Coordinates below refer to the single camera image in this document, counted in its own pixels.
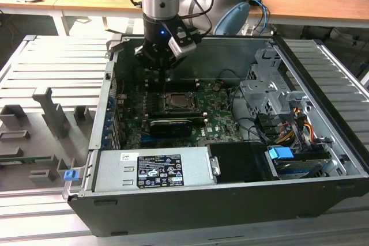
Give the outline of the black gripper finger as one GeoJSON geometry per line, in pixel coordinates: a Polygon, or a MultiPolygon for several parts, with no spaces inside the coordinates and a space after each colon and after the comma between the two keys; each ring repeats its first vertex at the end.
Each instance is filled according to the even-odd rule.
{"type": "Polygon", "coordinates": [[[163,67],[160,56],[160,47],[155,43],[143,43],[134,50],[135,58],[140,62],[143,68],[149,71],[158,72],[158,87],[163,90],[163,67]]]}
{"type": "Polygon", "coordinates": [[[177,58],[176,56],[170,57],[170,59],[165,60],[163,67],[161,68],[161,90],[165,93],[166,86],[167,86],[167,77],[169,75],[169,71],[175,69],[179,66],[186,57],[177,58]]]}

